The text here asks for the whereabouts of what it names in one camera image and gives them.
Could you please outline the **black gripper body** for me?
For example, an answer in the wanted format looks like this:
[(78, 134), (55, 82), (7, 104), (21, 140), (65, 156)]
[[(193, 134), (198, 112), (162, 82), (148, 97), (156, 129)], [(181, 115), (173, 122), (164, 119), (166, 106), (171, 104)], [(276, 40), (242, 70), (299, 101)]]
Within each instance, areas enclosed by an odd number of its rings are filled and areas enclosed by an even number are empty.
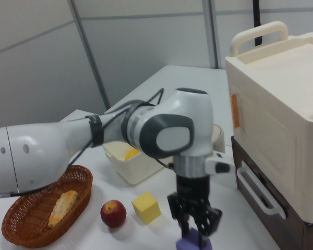
[(180, 197), (192, 200), (203, 200), (210, 205), (210, 176), (188, 178), (177, 175), (176, 188)]

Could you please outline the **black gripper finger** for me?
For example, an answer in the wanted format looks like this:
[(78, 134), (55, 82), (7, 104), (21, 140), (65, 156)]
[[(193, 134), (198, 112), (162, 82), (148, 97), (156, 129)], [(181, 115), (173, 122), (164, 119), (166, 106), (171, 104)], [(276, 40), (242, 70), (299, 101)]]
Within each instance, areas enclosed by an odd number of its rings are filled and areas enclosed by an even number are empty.
[(192, 217), (198, 230), (198, 246), (203, 249), (207, 246), (208, 237), (218, 229), (222, 211), (212, 208), (209, 203), (201, 199), (195, 203)]
[(172, 193), (167, 197), (171, 215), (177, 220), (181, 229), (182, 238), (189, 233), (189, 214), (187, 212), (186, 201), (177, 193)]

